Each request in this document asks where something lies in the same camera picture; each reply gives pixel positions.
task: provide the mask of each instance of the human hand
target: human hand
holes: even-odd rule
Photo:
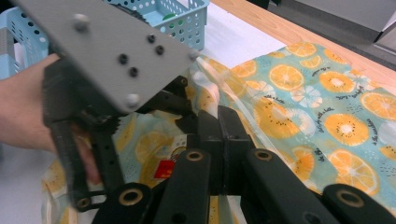
[[[43,123],[42,82],[44,68],[59,57],[50,55],[42,62],[0,81],[0,142],[11,146],[44,149],[56,153],[50,130]],[[99,172],[88,143],[89,135],[72,127],[86,174],[93,184],[100,182]]]

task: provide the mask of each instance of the floor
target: floor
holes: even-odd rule
[[[282,0],[279,6],[270,4],[268,10],[396,71],[396,55],[379,49],[374,44],[378,37],[377,31],[294,0]]]

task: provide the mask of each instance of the plastic basket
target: plastic basket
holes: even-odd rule
[[[14,41],[21,44],[20,63]],[[18,7],[0,14],[0,79],[40,62],[48,55],[48,47],[47,36]]]
[[[205,46],[205,25],[209,0],[106,0],[109,4],[136,10],[154,28],[190,48]]]

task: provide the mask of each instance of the metal plate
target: metal plate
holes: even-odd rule
[[[134,112],[192,63],[187,46],[103,1],[13,2],[120,112]],[[76,14],[88,18],[86,30],[75,28]],[[156,37],[154,43],[148,42],[151,34]],[[155,50],[160,45],[163,55]],[[121,54],[128,56],[128,63],[119,62]],[[132,67],[138,69],[138,76],[129,75]],[[131,99],[138,103],[130,106]]]

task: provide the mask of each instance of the fabric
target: fabric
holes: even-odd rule
[[[188,79],[195,112],[234,109],[256,147],[274,151],[308,188],[348,184],[396,216],[396,97],[330,50],[302,42],[232,69],[203,56]],[[153,187],[171,174],[186,148],[175,119],[155,112],[122,120],[113,137],[127,182]],[[43,191],[44,223],[78,223],[59,162]],[[220,218],[244,222],[237,198],[211,197],[210,223]]]

